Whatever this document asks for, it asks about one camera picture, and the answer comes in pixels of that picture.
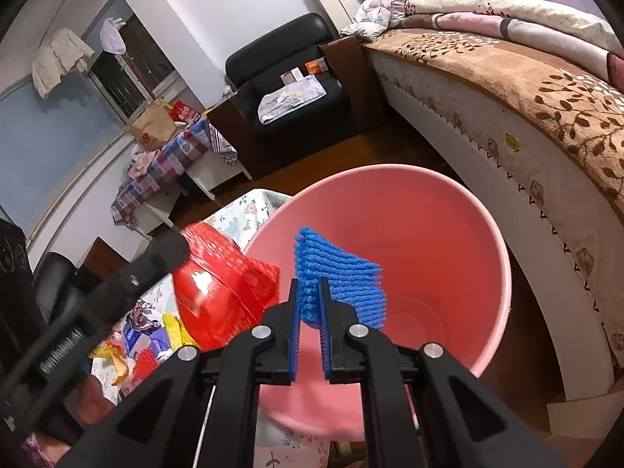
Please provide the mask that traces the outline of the person's left hand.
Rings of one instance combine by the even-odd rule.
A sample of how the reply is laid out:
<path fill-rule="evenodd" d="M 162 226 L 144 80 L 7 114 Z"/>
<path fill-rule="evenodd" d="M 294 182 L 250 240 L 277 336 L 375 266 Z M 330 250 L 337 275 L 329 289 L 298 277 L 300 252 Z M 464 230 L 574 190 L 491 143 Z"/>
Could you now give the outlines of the person's left hand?
<path fill-rule="evenodd" d="M 114 404 L 104 397 L 101 382 L 88 374 L 70 393 L 69 408 L 70 417 L 76 419 L 79 426 L 88 428 L 103 419 L 114 408 Z M 72 448 L 70 443 L 48 432 L 36 431 L 31 439 L 42 467 L 55 467 Z"/>

